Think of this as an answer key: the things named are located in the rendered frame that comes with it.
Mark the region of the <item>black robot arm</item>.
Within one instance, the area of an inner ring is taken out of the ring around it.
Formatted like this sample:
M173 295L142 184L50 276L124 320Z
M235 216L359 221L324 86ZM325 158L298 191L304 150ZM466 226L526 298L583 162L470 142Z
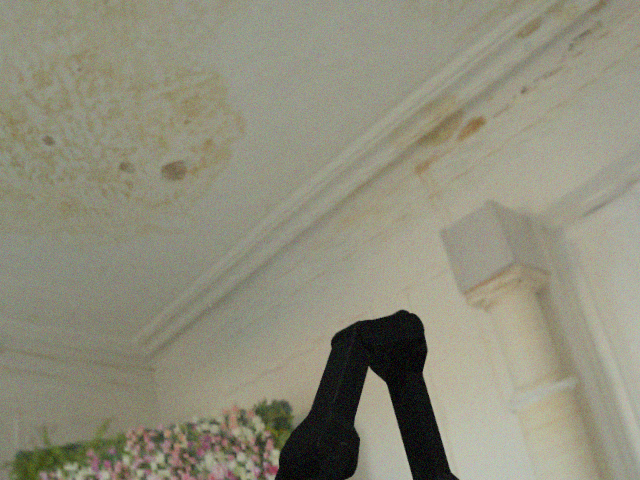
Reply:
M310 413L286 440L275 480L345 480L358 466L354 427L368 366L387 384L413 480L459 480L449 468L424 381L424 325L407 310L336 333Z

